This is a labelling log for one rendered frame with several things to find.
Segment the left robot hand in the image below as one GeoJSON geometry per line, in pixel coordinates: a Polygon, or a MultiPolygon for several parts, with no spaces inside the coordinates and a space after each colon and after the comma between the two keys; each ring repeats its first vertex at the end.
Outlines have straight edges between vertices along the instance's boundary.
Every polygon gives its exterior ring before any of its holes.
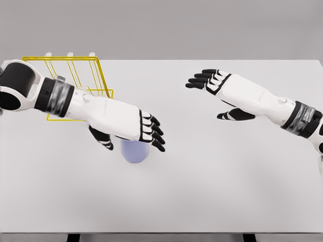
{"type": "Polygon", "coordinates": [[[150,113],[125,102],[93,97],[87,104],[89,130],[109,150],[113,150],[110,135],[128,141],[140,141],[164,152],[163,131],[160,122],[150,113]]]}

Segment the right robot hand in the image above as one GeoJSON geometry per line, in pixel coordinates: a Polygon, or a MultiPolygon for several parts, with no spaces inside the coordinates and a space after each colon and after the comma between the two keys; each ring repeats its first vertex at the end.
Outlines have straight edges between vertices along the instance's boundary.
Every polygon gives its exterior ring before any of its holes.
{"type": "Polygon", "coordinates": [[[217,115],[218,119],[243,121],[260,115],[261,105],[258,101],[263,88],[236,74],[207,69],[185,84],[187,88],[205,90],[221,101],[234,107],[217,115]]]}

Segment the lavender cup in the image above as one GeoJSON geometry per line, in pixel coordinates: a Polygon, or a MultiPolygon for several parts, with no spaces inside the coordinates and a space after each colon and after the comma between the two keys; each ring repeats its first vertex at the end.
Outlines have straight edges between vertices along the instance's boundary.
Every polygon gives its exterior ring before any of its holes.
{"type": "Polygon", "coordinates": [[[148,144],[140,141],[121,140],[121,153],[126,161],[140,163],[148,156],[148,144]]]}

